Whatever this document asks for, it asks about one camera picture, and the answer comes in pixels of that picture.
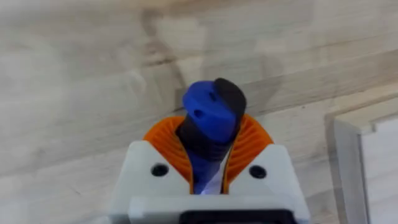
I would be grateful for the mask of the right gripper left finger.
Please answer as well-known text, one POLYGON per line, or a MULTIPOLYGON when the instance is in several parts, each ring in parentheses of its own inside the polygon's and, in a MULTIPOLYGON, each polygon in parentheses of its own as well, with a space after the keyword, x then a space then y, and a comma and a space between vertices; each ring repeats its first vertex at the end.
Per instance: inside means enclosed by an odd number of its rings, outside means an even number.
POLYGON ((165 118, 130 144, 109 206, 110 223, 178 223, 193 192, 192 166, 176 134, 183 120, 165 118))

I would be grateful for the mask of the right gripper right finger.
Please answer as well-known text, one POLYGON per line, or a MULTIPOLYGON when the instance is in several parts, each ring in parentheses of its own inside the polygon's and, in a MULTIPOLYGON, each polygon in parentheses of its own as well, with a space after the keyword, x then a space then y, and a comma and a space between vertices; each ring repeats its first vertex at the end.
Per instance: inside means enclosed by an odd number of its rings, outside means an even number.
POLYGON ((247 114, 226 160, 222 192, 227 210, 286 210, 295 223, 310 223, 288 150, 247 114))

